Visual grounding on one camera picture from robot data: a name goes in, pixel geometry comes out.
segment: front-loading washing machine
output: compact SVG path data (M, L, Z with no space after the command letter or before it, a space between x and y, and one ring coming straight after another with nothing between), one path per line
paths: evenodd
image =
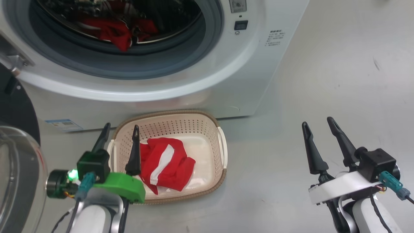
M25 62L18 78L37 116L64 131L171 109L254 114L308 4L124 0L159 33L120 50L68 16L101 15L107 1L0 0L0 33Z

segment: white washing machine panel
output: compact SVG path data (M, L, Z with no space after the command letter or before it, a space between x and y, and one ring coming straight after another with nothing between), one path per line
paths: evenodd
M223 28L216 46L195 65L172 75L115 80L64 68L26 44L0 4L1 34L31 65L19 75L42 120L70 119L83 129L117 126L129 117L171 109L202 109L216 118L254 114L285 53L308 0L247 0L231 13L221 0ZM248 20L246 30L234 30Z

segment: blue and white sticker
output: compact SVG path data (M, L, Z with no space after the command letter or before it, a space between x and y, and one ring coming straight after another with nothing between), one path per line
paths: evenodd
M75 124L73 121L69 119L62 119L62 120L49 120L45 121L48 124L51 124L61 130L62 132L72 132L72 131L79 131L83 130L82 127Z

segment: grey rubber seal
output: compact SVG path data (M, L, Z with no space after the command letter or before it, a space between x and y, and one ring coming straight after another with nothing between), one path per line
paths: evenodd
M104 78L137 80L181 71L205 57L220 38L223 11L219 0L195 0L202 17L189 29L164 41L120 52L62 27L33 0L3 1L15 32L35 51L58 65Z

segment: green plastic part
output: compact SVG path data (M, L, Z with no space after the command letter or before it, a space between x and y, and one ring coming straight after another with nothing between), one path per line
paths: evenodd
M94 187L104 188L111 193L128 199L131 203L144 203L145 201L143 183L124 173L111 172L106 178L105 183L94 184Z

